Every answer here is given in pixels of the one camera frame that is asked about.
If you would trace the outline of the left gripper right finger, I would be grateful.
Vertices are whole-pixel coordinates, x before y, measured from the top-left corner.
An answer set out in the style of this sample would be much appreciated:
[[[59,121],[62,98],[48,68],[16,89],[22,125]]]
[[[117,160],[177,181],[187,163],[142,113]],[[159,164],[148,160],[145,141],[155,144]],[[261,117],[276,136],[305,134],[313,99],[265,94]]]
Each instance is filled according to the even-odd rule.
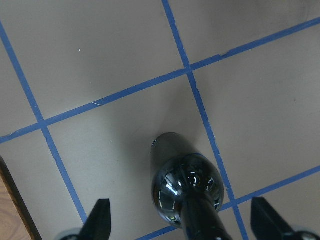
[[[251,230],[258,240],[318,240],[310,231],[294,230],[263,197],[251,200]]]

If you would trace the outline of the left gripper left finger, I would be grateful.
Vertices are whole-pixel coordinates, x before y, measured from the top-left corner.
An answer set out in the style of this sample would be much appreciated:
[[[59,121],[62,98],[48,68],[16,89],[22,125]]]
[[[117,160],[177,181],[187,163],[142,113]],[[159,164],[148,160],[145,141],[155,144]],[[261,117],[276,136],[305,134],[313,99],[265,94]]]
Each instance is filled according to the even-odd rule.
[[[66,235],[60,240],[108,240],[110,235],[111,204],[106,198],[96,202],[79,233]]]

